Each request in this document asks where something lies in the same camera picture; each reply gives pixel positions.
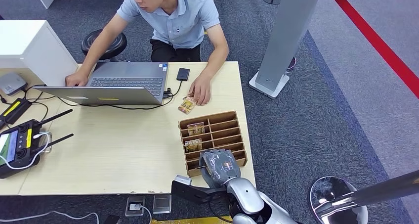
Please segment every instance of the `white cable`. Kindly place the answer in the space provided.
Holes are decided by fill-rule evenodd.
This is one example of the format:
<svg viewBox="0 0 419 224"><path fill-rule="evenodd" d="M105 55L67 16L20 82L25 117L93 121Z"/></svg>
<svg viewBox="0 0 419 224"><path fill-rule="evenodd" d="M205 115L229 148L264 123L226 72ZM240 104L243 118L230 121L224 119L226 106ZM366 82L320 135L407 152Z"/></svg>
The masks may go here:
<svg viewBox="0 0 419 224"><path fill-rule="evenodd" d="M140 204L140 206L142 207L142 208L144 208L145 210L147 210L147 212L148 212L148 214L150 215L150 222L148 223L148 224L151 224L151 213L150 213L150 210L148 210L148 208L146 208L146 207L144 207L143 205L141 205Z"/></svg>
<svg viewBox="0 0 419 224"><path fill-rule="evenodd" d="M25 217L25 218L16 218L16 219L10 219L10 220L3 220L3 219L0 219L0 223L10 223L10 222L23 221L23 220L32 219L32 218L39 218L39 217L43 217L43 216L46 216L46 215L51 214L51 213L60 214L60 215L63 215L63 216L69 217L69 218L74 219L74 220L81 220L81 219L85 219L85 218L87 218L87 217L88 217L88 216L90 216L90 215L95 215L95 216L96 216L96 219L97 219L97 224L99 224L99 216L97 215L97 213L90 213L90 214L88 214L88 215L86 215L86 216L84 216L84 217L81 217L81 218L75 218L75 217L72 217L72 216L70 216L70 215L68 215L68 214L61 213L61 212L57 212L57 211L51 211L51 212L47 212L47 213L44 213L44 214L39 214L39 215L30 216L30 217Z"/></svg>
<svg viewBox="0 0 419 224"><path fill-rule="evenodd" d="M49 134L50 134L50 133L39 133L39 134L37 134L37 135L35 135L35 136L33 137L34 139L37 139L37 138L39 138L39 137L40 137L40 136L42 136L42 135L46 135L46 144L45 144L45 146L42 148L42 150L40 150L39 152L37 152L37 154L35 154L35 156L34 156L34 157L33 157L33 159L32 159L32 162L31 162L29 165L27 165L27 166L24 166L24 167L12 167L12 166L9 164L9 162L8 162L8 161L7 161L4 157L0 156L0 158L1 158L4 162L6 162L6 165L7 165L9 168L11 168L12 170L22 170L22 169L26 169L26 168L28 168L28 167L30 167L31 165L33 165L33 164L34 164L36 157L37 157L37 156L39 156L39 154L41 154L41 152L45 151L46 147L47 147L47 146L48 146L48 144L51 142L51 138L50 138Z"/></svg>

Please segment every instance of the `laptop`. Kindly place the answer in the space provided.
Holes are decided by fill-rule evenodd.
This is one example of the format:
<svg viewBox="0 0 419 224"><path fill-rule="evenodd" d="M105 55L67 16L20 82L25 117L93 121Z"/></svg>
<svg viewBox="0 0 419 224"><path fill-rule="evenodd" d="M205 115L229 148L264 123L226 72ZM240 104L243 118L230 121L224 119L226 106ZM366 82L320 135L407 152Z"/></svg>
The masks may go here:
<svg viewBox="0 0 419 224"><path fill-rule="evenodd" d="M34 87L78 104L161 105L168 63L99 62L85 87Z"/></svg>

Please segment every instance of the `wooden desk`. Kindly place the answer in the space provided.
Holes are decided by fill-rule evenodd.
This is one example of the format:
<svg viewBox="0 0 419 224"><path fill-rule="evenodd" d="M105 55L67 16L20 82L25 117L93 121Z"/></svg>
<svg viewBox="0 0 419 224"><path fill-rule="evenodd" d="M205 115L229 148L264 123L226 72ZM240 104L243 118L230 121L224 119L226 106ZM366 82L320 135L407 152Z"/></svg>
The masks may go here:
<svg viewBox="0 0 419 224"><path fill-rule="evenodd" d="M0 69L0 75L3 75L5 73L8 73L10 70L8 69ZM27 70L18 70L19 74L27 81L29 84L40 84L38 78L34 78L32 73L28 73ZM40 92L38 90L29 90L27 94L27 98L37 98ZM14 102L17 98L22 98L24 96L24 93L18 92L13 96L5 96L8 103ZM48 94L43 94L42 98L49 97ZM47 117L51 117L55 114L57 114L58 107L61 104L61 101L58 99L49 99L49 100L40 100L40 102L44 103L46 106L48 106L48 114ZM9 105L0 103L0 111L4 111L9 107ZM43 116L45 115L46 108L40 104L33 104L27 111L20 117L14 125L10 125L11 127L14 127L15 125L24 123L31 119L37 119L41 120ZM51 126L51 123L46 124L43 128L46 130L49 130L49 126ZM0 132L7 130L7 127L5 126ZM0 195L16 195L19 193L20 188L23 185L23 182L25 181L27 175L29 173L29 169L26 169L22 172L19 172L18 174L15 174L7 179L0 179Z"/></svg>
<svg viewBox="0 0 419 224"><path fill-rule="evenodd" d="M51 123L55 138L74 137L54 146L41 162L27 172L19 195L170 193L176 174L187 176L178 121L236 110L248 162L242 177L253 184L253 162L237 62L226 62L212 82L212 99L189 115L177 110L183 96L206 63L170 63L167 86L178 88L179 68L190 68L171 103L153 110L122 110L112 107L70 107L61 103L58 112L74 111ZM5 194L0 180L0 194ZM207 186L201 176L192 184Z"/></svg>

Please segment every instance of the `controller screen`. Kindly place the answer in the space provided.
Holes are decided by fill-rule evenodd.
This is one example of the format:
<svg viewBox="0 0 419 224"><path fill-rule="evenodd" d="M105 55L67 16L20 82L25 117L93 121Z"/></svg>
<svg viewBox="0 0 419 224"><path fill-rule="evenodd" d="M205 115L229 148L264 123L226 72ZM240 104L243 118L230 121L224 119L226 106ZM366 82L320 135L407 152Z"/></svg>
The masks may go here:
<svg viewBox="0 0 419 224"><path fill-rule="evenodd" d="M17 144L17 133L18 131L14 131L9 134L2 134L0 136L0 156L2 156L8 162L14 160ZM5 164L4 160L0 159L0 166L3 164Z"/></svg>

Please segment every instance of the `light blue polo shirt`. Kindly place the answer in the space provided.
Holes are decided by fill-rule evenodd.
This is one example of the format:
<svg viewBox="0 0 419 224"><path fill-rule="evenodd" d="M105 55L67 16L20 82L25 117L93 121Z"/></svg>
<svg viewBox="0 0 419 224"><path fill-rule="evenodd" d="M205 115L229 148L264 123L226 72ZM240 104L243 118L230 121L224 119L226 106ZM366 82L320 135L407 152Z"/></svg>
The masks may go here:
<svg viewBox="0 0 419 224"><path fill-rule="evenodd" d="M193 48L204 38L204 28L220 23L213 0L177 0L177 8L167 15L161 8L153 13L142 10L135 0L124 0L117 14L127 22L141 15L153 28L152 39L174 48Z"/></svg>

